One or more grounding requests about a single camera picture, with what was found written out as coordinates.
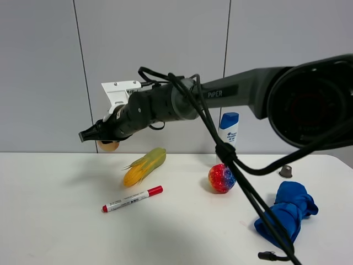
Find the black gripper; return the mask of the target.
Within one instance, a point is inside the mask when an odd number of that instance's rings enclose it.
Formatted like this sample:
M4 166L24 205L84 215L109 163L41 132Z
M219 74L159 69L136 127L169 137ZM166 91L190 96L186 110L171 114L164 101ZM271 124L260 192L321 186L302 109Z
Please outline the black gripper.
M119 143L154 123L171 121L172 117L171 93L166 89L135 92L106 122L98 122L78 136L81 142Z

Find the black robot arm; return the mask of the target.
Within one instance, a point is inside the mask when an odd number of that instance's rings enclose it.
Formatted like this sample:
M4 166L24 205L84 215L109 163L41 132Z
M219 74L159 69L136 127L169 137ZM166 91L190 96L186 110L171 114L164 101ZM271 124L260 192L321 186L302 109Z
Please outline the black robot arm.
M145 67L143 82L106 83L106 116L81 131L81 141L124 141L156 122L194 120L210 108L247 106L274 132L301 148L323 137L321 150L352 145L352 55L298 66L256 68L201 83Z

